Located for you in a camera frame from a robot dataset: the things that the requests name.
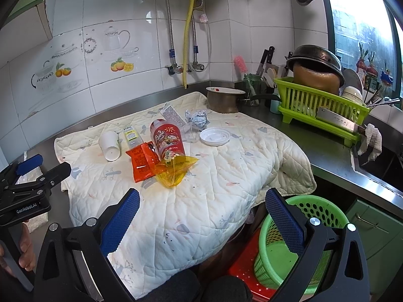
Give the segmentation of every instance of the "red plastic stool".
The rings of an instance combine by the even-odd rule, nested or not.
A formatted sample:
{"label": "red plastic stool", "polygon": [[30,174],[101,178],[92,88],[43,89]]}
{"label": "red plastic stool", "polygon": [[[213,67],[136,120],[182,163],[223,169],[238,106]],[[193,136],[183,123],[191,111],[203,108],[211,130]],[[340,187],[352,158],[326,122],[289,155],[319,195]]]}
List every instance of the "red plastic stool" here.
{"label": "red plastic stool", "polygon": [[276,292],[259,283],[253,272],[253,264],[259,252],[260,228],[253,234],[251,240],[233,265],[229,268],[228,274],[242,279],[253,294],[253,300],[267,302]]}

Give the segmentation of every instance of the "green plastic basket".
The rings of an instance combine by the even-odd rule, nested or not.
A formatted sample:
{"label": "green plastic basket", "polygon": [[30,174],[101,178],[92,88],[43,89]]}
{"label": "green plastic basket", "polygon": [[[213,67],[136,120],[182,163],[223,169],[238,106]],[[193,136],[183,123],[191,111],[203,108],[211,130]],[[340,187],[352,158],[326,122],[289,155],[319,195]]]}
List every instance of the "green plastic basket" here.
{"label": "green plastic basket", "polygon": [[293,77],[275,78],[281,98],[279,111],[283,114],[283,122],[289,124],[295,118],[301,122],[313,125],[327,132],[344,138],[344,145],[351,147],[360,139],[359,134],[352,134],[334,125],[317,120],[316,112],[319,107],[325,107],[358,125],[362,125],[370,109],[347,100],[341,96],[330,94],[315,88],[294,84]]}
{"label": "green plastic basket", "polygon": [[[317,217],[325,226],[343,228],[349,221],[345,214],[330,201],[315,195],[299,195],[286,200],[296,205],[307,216]],[[305,294],[313,294],[326,269],[331,251],[324,251]],[[270,215],[266,217],[260,230],[259,253],[253,270],[259,283],[277,289],[291,271],[298,256],[288,250],[280,232]]]}

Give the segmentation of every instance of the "dish rack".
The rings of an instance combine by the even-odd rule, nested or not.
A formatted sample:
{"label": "dish rack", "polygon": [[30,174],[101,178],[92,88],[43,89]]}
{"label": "dish rack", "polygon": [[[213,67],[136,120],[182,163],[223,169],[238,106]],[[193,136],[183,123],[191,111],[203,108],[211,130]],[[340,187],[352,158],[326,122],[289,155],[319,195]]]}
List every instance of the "dish rack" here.
{"label": "dish rack", "polygon": [[279,90],[281,105],[279,111],[283,114],[283,122],[289,124],[297,119],[301,122],[323,129],[329,133],[344,138],[344,145],[351,147],[360,139],[359,134],[353,134],[334,125],[316,119],[319,107],[335,112],[357,125],[362,125],[370,109],[315,88],[293,83],[293,77],[275,78]]}

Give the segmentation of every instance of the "pink brush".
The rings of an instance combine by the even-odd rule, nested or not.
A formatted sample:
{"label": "pink brush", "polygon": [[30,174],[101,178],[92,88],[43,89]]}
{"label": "pink brush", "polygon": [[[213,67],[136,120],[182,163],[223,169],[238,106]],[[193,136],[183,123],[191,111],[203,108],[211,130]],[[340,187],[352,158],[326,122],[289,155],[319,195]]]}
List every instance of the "pink brush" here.
{"label": "pink brush", "polygon": [[243,60],[243,58],[240,55],[237,55],[234,58],[234,63],[238,67],[238,69],[241,73],[248,72],[248,67],[246,66],[245,61]]}

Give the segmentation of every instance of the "yellow plastic bag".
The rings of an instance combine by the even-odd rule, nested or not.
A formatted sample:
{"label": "yellow plastic bag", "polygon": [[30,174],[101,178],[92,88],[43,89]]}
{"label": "yellow plastic bag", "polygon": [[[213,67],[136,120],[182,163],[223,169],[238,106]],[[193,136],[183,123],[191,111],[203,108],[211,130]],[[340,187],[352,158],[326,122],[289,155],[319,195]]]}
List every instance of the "yellow plastic bag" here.
{"label": "yellow plastic bag", "polygon": [[178,185],[187,170],[197,162],[197,158],[177,155],[172,159],[162,159],[160,163],[154,166],[153,172],[157,180],[165,187],[174,187]]}

